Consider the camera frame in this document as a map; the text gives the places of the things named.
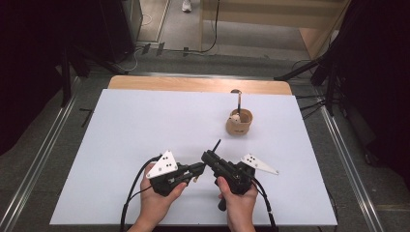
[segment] black curtain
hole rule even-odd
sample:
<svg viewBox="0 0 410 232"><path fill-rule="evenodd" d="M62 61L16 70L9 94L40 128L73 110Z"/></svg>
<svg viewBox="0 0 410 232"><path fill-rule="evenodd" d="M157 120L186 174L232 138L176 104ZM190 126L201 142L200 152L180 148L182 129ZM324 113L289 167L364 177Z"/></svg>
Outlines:
<svg viewBox="0 0 410 232"><path fill-rule="evenodd" d="M353 0L331 50L340 89L376 139L367 149L410 187L410 14L406 1Z"/></svg>

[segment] black cable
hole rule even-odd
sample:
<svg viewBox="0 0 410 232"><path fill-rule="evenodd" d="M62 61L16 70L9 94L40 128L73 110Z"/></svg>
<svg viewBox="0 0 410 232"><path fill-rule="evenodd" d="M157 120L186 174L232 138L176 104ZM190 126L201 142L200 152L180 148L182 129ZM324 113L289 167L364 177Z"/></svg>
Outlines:
<svg viewBox="0 0 410 232"><path fill-rule="evenodd" d="M301 111L304 111L304 110L306 110L306 109L309 109L309 108L312 108L312 107L315 107L316 105L318 105L318 104L320 104L320 106L322 106L322 105L324 105L325 104L325 100L322 100L322 101L318 101L317 103L315 103L315 104L311 104L311 105L308 105L308 106L304 106L304 107L300 107L299 109L301 110Z"/></svg>
<svg viewBox="0 0 410 232"><path fill-rule="evenodd" d="M319 110L322 106L323 106L323 104L320 104L320 105L317 106L313 111L311 111L310 113L308 113L307 115L305 115L302 119L305 120L306 118L310 117L314 112L316 112L317 110Z"/></svg>
<svg viewBox="0 0 410 232"><path fill-rule="evenodd" d="M325 95L306 95L306 96L300 96L300 95L295 95L296 99L317 99L317 98L323 98Z"/></svg>
<svg viewBox="0 0 410 232"><path fill-rule="evenodd" d="M148 189L150 189L150 188L152 188L153 186L149 186L148 188L146 188L146 189L143 189L143 190L141 190L141 191L138 191L138 192L136 192L131 198L130 198L130 201L135 197L135 196L137 196L139 193L141 193L141 192L143 192L143 191L146 191L146 190L148 190Z"/></svg>
<svg viewBox="0 0 410 232"><path fill-rule="evenodd" d="M189 53L189 54L203 54L206 53L208 51L210 51L212 48L214 48L215 44L217 43L217 38L218 38L218 17L220 15L220 0L218 0L218 4L217 4L217 15L215 16L215 38L214 38L214 43L211 45L210 48L206 49L206 50L175 50L175 49L163 49L163 51L173 51L173 52L181 52L181 53Z"/></svg>
<svg viewBox="0 0 410 232"><path fill-rule="evenodd" d="M123 213L122 213L122 215L121 215L120 232L124 232L125 221L126 221L126 214L127 214L127 209L128 209L129 203L130 203L130 201L132 200L132 198L137 195L137 193L136 193L135 195L132 195L132 192L133 192L133 189L134 189L135 186L136 186L136 182L138 181L139 176L142 174L142 172L144 171L145 167L148 166L148 164L150 164L150 163L153 162L153 161L158 161L161 156L162 156L162 155L157 156L157 157L152 158L152 159L149 159L147 162L144 163L144 165L142 165L141 169L139 169L138 174L136 174L136 177L135 177L135 179L133 180L132 187L131 187L131 189L130 189L130 193L129 193L128 197L127 197L127 201L126 201L126 203L124 204L124 207L123 207Z"/></svg>
<svg viewBox="0 0 410 232"><path fill-rule="evenodd" d="M272 208L268 200L268 195L266 194L265 189L262 187L259 181L256 180L256 178L252 177L252 180L259 186L260 190L257 188L256 189L263 196L263 199L265 200L266 210L268 211L269 221L271 222L272 229L274 230L274 232L278 232L278 227L277 227L277 224L275 223L274 215L272 214Z"/></svg>

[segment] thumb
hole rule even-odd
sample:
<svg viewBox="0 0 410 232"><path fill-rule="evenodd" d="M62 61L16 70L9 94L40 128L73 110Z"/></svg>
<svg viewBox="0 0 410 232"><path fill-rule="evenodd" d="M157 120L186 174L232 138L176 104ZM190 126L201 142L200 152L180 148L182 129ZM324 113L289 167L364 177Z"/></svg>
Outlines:
<svg viewBox="0 0 410 232"><path fill-rule="evenodd" d="M187 183L183 182L179 184L177 187L175 187L169 195L172 196L173 200L177 199L182 192L184 191L185 187L187 186Z"/></svg>

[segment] finger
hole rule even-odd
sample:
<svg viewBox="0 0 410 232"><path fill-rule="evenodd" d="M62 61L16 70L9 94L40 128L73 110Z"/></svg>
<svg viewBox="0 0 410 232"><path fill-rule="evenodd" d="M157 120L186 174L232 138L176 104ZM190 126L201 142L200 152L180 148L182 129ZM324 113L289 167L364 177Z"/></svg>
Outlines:
<svg viewBox="0 0 410 232"><path fill-rule="evenodd" d="M155 165L155 164L151 162L151 163L149 163L149 164L145 167L145 169L144 169L144 176L147 175L149 171L151 171L151 169L153 168L154 165Z"/></svg>
<svg viewBox="0 0 410 232"><path fill-rule="evenodd" d="M175 187L170 193L169 196L172 198L172 200L174 201L175 199L177 199L182 192L184 191L185 187L187 186L187 183L183 182L181 184L179 184L177 187Z"/></svg>
<svg viewBox="0 0 410 232"><path fill-rule="evenodd" d="M218 186L220 187L220 191L222 195L226 195L230 193L229 185L223 177L218 177L217 182L218 182Z"/></svg>
<svg viewBox="0 0 410 232"><path fill-rule="evenodd" d="M141 183L139 184L140 187L141 187L141 189L146 189L146 188L149 187L150 181L147 179L147 174L148 174L148 172L153 168L154 165L155 165L154 163L149 163L149 164L145 167L145 169L144 169L144 176L142 177L142 181L141 181Z"/></svg>

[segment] gray floor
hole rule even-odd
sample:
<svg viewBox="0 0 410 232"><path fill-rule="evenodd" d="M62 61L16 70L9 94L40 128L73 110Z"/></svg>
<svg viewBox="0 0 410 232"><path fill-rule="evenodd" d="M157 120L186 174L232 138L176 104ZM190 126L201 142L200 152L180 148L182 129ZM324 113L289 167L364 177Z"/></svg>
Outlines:
<svg viewBox="0 0 410 232"><path fill-rule="evenodd" d="M188 27L195 28L194 20L182 20L193 16L197 11L197 1L192 1L193 11L191 14L181 12L182 0L171 1L167 22L163 28L161 41L165 42L165 48L181 49L184 46L194 47L196 40L194 33L191 37L181 38L176 28L182 27L182 21L188 22ZM277 33L283 39L276 42L276 48L281 52L260 53L259 49L253 49L249 44L232 41L237 45L247 47L247 56L241 53L229 53L229 49L221 48L229 43L229 37L225 37L223 44L219 44L220 50L215 56L199 56L190 54L183 57L181 53L164 52L162 56L156 55L152 49L148 54L141 55L140 51L135 54L138 64L131 74L138 73L182 73L182 74L208 74L228 75L221 77L271 79L273 76L282 75L292 69L303 65L304 62L295 65L295 61L307 59L307 53L303 50L303 42L300 36L295 34L292 28L278 28ZM119 64L123 68L134 66L133 58ZM116 231L117 226L49 226L58 195L71 169L78 147L86 131L83 124L87 112L79 108L94 108L102 89L108 85L112 74L90 63L92 72L88 78L80 78L79 89L73 103L73 108L67 121L62 127L52 147L48 160L40 173L37 183L34 185L21 214L15 223L13 231ZM289 80L292 92L296 96L315 95L316 91L309 84L310 73L306 72L299 77ZM27 171L42 147L52 123L60 111L61 93L57 94L45 107L43 112L31 124L23 134L16 146L7 154L0 157L0 215L3 216L15 192L23 181ZM298 100L300 106L315 103L317 99ZM355 136L349 122L335 109L335 120L338 129L344 138L355 167L366 187L366 191L377 210L377 214L384 227L384 231L410 231L410 193L401 178L387 167L373 167L366 164L363 149ZM357 200L351 182L347 177L345 168L340 160L334 140L325 123L323 113L319 110L305 120L313 150L317 156L324 182L337 203L338 228L337 231L372 231L369 229L361 206ZM322 227L323 231L334 231L331 227ZM186 228L185 231L198 231ZM319 231L315 227L284 227L280 231Z"/></svg>

